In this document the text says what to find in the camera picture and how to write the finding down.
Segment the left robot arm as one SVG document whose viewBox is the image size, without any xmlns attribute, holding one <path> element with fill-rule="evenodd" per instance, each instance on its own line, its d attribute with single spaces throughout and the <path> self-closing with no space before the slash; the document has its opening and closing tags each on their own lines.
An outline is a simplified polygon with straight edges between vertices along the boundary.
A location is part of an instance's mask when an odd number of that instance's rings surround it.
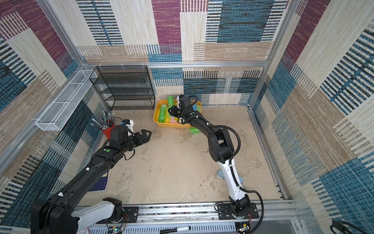
<svg viewBox="0 0 374 234">
<path fill-rule="evenodd" d="M 47 201 L 37 200 L 33 204 L 31 233 L 76 234 L 112 216 L 122 219 L 122 203 L 116 199 L 104 199 L 78 212 L 75 208 L 103 174 L 112 169 L 126 152 L 149 142 L 151 135 L 148 130 L 133 133 L 125 125 L 115 126 L 111 138 L 93 154 L 85 169 Z"/>
</svg>

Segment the pink roll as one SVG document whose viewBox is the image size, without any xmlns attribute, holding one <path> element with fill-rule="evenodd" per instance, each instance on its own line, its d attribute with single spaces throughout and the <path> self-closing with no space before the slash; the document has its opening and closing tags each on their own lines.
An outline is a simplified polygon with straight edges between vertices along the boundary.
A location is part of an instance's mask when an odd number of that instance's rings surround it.
<svg viewBox="0 0 374 234">
<path fill-rule="evenodd" d="M 170 123 L 177 124 L 178 123 L 178 118 L 176 118 L 176 117 L 170 117 Z"/>
</svg>

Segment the short green roll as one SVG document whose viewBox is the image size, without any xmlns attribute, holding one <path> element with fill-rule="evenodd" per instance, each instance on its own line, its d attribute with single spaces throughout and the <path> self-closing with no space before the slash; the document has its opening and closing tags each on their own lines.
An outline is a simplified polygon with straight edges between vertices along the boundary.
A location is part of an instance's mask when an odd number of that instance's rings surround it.
<svg viewBox="0 0 374 234">
<path fill-rule="evenodd" d="M 169 95 L 167 97 L 167 101 L 168 101 L 167 108 L 169 110 L 171 107 L 174 106 L 174 97 L 173 97 L 173 95 Z"/>
</svg>

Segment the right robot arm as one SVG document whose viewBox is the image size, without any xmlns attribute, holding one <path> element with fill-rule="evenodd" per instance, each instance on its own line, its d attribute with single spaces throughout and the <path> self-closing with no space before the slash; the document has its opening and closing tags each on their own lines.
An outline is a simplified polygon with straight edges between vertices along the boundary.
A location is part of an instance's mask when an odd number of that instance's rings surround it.
<svg viewBox="0 0 374 234">
<path fill-rule="evenodd" d="M 239 134 L 231 127 L 225 125 L 214 125 L 209 122 L 201 112 L 194 110 L 193 105 L 198 101 L 196 95 L 177 97 L 177 105 L 171 105 L 168 113 L 178 118 L 181 125 L 189 124 L 197 128 L 207 137 L 208 149 L 212 159 L 220 165 L 229 190 L 230 208 L 234 218 L 239 219 L 250 213 L 251 200 L 249 194 L 255 194 L 260 200 L 261 215 L 256 226 L 241 234 L 253 234 L 257 231 L 264 219 L 264 201 L 256 190 L 247 190 L 242 187 L 239 175 L 235 167 L 234 157 L 241 148 Z"/>
</svg>

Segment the green roll with red label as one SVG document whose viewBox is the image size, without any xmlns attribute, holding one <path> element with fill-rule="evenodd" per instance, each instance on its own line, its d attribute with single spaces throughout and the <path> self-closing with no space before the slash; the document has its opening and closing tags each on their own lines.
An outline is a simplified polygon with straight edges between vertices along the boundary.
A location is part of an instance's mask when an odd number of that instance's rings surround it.
<svg viewBox="0 0 374 234">
<path fill-rule="evenodd" d="M 198 134 L 200 133 L 201 131 L 199 129 L 197 129 L 196 127 L 191 127 L 190 128 L 190 133 L 191 134 Z"/>
</svg>

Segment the yellow roll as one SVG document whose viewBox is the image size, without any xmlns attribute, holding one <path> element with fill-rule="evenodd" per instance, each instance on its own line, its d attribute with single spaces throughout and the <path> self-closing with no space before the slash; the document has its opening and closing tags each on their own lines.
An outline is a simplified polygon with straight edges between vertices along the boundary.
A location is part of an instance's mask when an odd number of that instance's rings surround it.
<svg viewBox="0 0 374 234">
<path fill-rule="evenodd" d="M 170 123 L 170 115 L 168 113 L 168 111 L 165 112 L 165 120 L 164 120 L 164 123 Z"/>
</svg>

